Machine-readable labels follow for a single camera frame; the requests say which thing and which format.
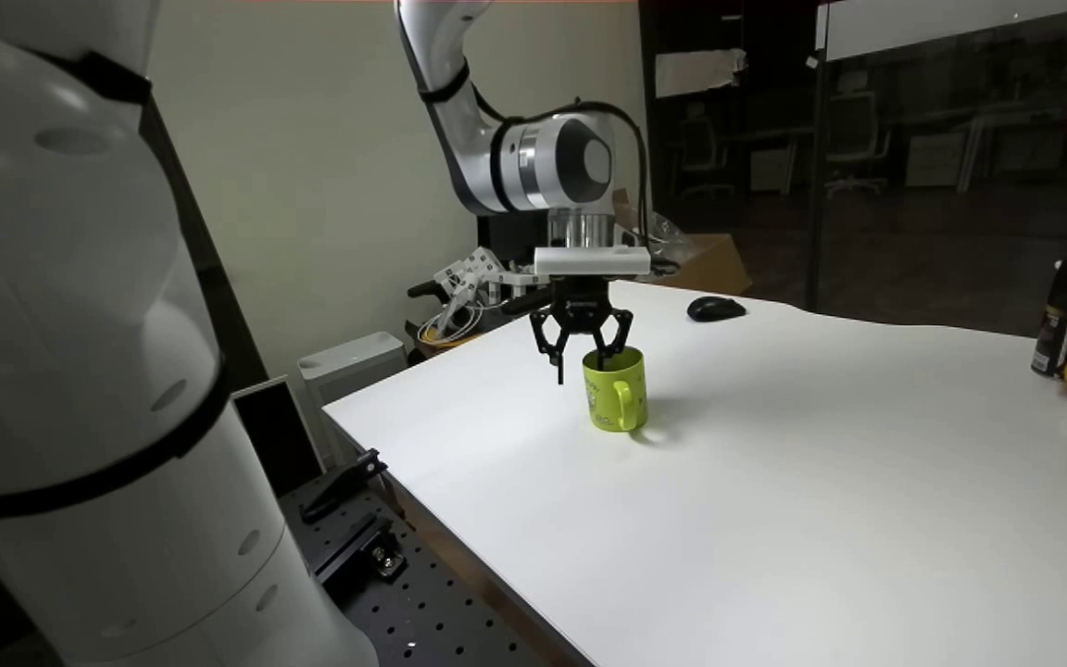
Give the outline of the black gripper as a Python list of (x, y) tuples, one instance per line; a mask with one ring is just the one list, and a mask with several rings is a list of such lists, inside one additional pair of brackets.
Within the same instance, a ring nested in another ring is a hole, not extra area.
[(614, 324), (614, 335), (609, 341), (597, 336), (599, 366), (609, 366), (626, 348), (634, 328), (634, 312), (611, 312), (604, 280), (562, 280), (553, 286), (550, 312), (529, 312), (534, 346), (553, 362), (557, 386), (562, 386), (567, 335), (553, 341), (550, 328), (561, 324), (571, 335), (594, 335), (604, 328), (609, 314)]

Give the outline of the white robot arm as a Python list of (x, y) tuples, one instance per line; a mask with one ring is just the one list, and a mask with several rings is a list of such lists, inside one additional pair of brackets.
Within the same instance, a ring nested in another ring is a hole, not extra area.
[[(489, 0), (392, 0), (400, 49), (461, 206), (473, 214), (597, 212), (614, 187), (611, 143), (599, 130), (609, 103), (493, 114), (466, 61), (466, 30), (485, 7)], [(594, 356), (611, 362), (634, 314), (611, 304), (609, 282), (643, 271), (648, 252), (636, 245), (537, 250), (537, 351), (562, 366), (567, 341), (590, 336)]]

